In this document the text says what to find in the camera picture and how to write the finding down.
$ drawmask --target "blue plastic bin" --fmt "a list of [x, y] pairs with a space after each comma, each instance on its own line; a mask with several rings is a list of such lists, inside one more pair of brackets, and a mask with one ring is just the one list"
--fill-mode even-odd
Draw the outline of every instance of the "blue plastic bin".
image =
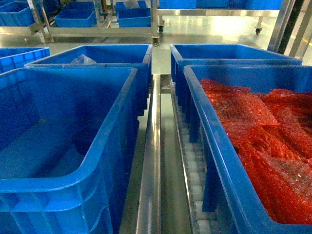
[[119, 9], [117, 13], [117, 21], [120, 28], [151, 27], [151, 9]]
[[52, 55], [46, 59], [40, 59], [26, 66], [36, 67], [84, 67], [86, 65], [71, 65], [71, 61], [81, 54], [93, 59], [99, 67], [135, 67], [138, 69], [137, 76], [140, 79], [140, 115], [144, 114], [147, 108], [148, 85], [152, 77], [152, 49], [151, 45], [86, 45], [79, 46], [72, 50]]
[[196, 0], [159, 0], [160, 9], [196, 9]]
[[97, 24], [93, 2], [70, 2], [54, 18], [58, 27], [88, 28]]
[[246, 9], [251, 10], [279, 10], [282, 0], [247, 0]]
[[[137, 3], [138, 3], [140, 8], [147, 8], [145, 0], [137, 1]], [[116, 5], [115, 5], [116, 13], [120, 9], [127, 9], [127, 7], [126, 7], [126, 5], [125, 5], [125, 3], [123, 1], [116, 2]]]
[[245, 9], [246, 0], [230, 0], [229, 8], [231, 9]]
[[305, 66], [186, 66], [184, 113], [190, 124], [190, 142], [199, 129], [205, 141], [207, 178], [203, 210], [215, 212], [220, 232], [227, 234], [307, 234], [312, 225], [274, 222], [267, 214], [227, 136], [200, 80], [209, 78], [231, 86], [268, 93], [282, 88], [312, 91], [312, 67]]
[[17, 1], [0, 7], [0, 19], [0, 26], [26, 27], [35, 23], [28, 4]]
[[171, 74], [176, 95], [181, 93], [179, 79], [186, 65], [301, 65], [289, 56], [236, 44], [177, 44], [170, 45]]
[[230, 0], [196, 0], [198, 8], [226, 8]]
[[136, 72], [0, 75], [1, 233], [118, 233], [139, 125]]
[[0, 0], [0, 6], [13, 2], [13, 0]]
[[29, 62], [50, 55], [50, 49], [45, 48], [0, 48], [0, 73], [21, 68]]

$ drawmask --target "metal frame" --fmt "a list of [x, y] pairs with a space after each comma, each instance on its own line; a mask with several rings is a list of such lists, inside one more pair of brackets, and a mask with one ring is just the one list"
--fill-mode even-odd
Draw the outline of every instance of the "metal frame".
[[151, 27], [150, 28], [112, 28], [115, 7], [111, 0], [111, 10], [104, 22], [101, 22], [97, 6], [101, 5], [98, 0], [93, 0], [96, 10], [97, 26], [92, 28], [58, 28], [51, 24], [51, 37], [150, 37], [154, 45], [159, 44], [157, 23], [157, 0], [151, 0]]
[[21, 35], [30, 36], [38, 33], [43, 44], [54, 42], [55, 37], [150, 37], [154, 45], [159, 45], [158, 23], [157, 23], [157, 0], [151, 0], [151, 27], [150, 28], [111, 28], [111, 22], [114, 20], [114, 2], [111, 2], [111, 10], [106, 16], [104, 22], [101, 22], [101, 15], [98, 6], [101, 6], [99, 0], [93, 0], [95, 5], [97, 26], [92, 28], [57, 28], [53, 19], [48, 19], [43, 7], [43, 0], [39, 1], [39, 6], [43, 13], [44, 22], [41, 21], [35, 0], [27, 0], [32, 11], [35, 23], [28, 27], [0, 27], [0, 35]]
[[263, 16], [277, 17], [278, 10], [229, 10], [229, 9], [194, 9], [194, 10], [173, 10], [158, 9], [159, 16]]
[[[0, 35], [30, 36], [38, 32], [41, 42], [43, 44], [46, 44], [48, 40], [47, 40], [46, 33], [44, 31], [44, 27], [47, 24], [41, 21], [35, 0], [27, 0], [27, 2], [33, 14], [35, 23], [28, 27], [0, 27]], [[39, 1], [39, 5], [44, 16], [44, 21], [48, 22], [49, 20], [43, 8], [42, 0]]]
[[281, 9], [277, 16], [275, 27], [273, 29], [272, 37], [270, 39], [268, 47], [269, 51], [278, 52], [295, 1], [296, 0], [283, 0]]
[[310, 1], [307, 11], [302, 19], [296, 38], [293, 42], [289, 56], [297, 59], [303, 59], [310, 41], [312, 39], [312, 31], [307, 30], [312, 28], [312, 1]]
[[161, 79], [153, 75], [136, 234], [161, 234]]
[[185, 185], [185, 193], [187, 196], [187, 205], [188, 205], [188, 211], [189, 211], [189, 222], [190, 222], [190, 227], [191, 227], [191, 233], [195, 234], [196, 233], [196, 218], [193, 213], [193, 206], [192, 206], [192, 197], [191, 197], [191, 192], [190, 192], [190, 184], [188, 181], [188, 176], [187, 176], [187, 167], [186, 167], [186, 162], [185, 162], [185, 156], [184, 156], [184, 150], [182, 146], [182, 133], [180, 132], [180, 126], [179, 126], [179, 121], [177, 117], [177, 101], [176, 101], [176, 89], [175, 89], [175, 84], [170, 80], [170, 90], [171, 90], [171, 101], [172, 101], [172, 107], [174, 110], [174, 118], [175, 118], [175, 132], [176, 132], [176, 138], [178, 142], [178, 149], [179, 153], [181, 156], [182, 160], [182, 167], [183, 167], [183, 175], [184, 175], [184, 185]]

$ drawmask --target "shiny floor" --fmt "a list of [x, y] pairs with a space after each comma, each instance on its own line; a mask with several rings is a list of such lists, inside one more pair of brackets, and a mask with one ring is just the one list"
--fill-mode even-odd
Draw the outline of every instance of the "shiny floor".
[[[259, 36], [255, 34], [257, 17], [164, 17], [164, 33], [161, 35], [158, 47], [154, 47], [152, 71], [154, 74], [169, 74], [170, 50], [169, 44], [174, 43], [239, 43], [257, 48], [268, 47], [276, 18], [264, 18], [263, 30]], [[288, 45], [289, 53], [298, 23]], [[115, 44], [115, 43], [151, 43], [147, 38], [56, 38], [56, 43], [49, 43], [51, 54], [84, 44]], [[1, 36], [0, 47], [40, 47], [42, 44], [37, 35], [24, 38]], [[304, 65], [312, 65], [312, 47], [309, 46], [303, 59]], [[169, 94], [161, 96], [162, 108], [162, 138], [163, 138], [163, 181], [162, 181], [162, 215], [163, 233], [190, 233], [187, 216], [186, 195], [184, 191], [181, 160], [177, 153], [174, 136], [174, 119], [171, 98]], [[139, 118], [140, 127], [136, 145], [136, 156], [133, 162], [133, 172], [130, 179], [128, 197], [124, 210], [120, 233], [134, 234], [137, 220], [137, 201], [139, 196], [140, 176], [145, 143], [147, 111]]]

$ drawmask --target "caster wheel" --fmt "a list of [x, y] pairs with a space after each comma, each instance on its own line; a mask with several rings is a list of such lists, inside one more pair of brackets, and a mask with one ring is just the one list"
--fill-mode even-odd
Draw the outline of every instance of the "caster wheel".
[[257, 36], [260, 34], [261, 30], [262, 30], [262, 28], [257, 28], [257, 29], [255, 30], [255, 33], [257, 34]]
[[164, 31], [164, 26], [158, 26], [159, 27], [159, 33], [163, 33]]
[[153, 45], [154, 46], [158, 46], [159, 45], [158, 38], [153, 38]]

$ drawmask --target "clear plastic bag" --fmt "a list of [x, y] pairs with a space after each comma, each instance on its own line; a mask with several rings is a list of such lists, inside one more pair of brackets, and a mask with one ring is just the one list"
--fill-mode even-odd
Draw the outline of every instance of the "clear plastic bag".
[[84, 54], [80, 55], [78, 58], [75, 58], [70, 64], [96, 64], [93, 59], [85, 56]]
[[127, 9], [132, 9], [132, 8], [140, 8], [138, 5], [138, 2], [136, 0], [126, 0], [124, 2], [125, 6]]

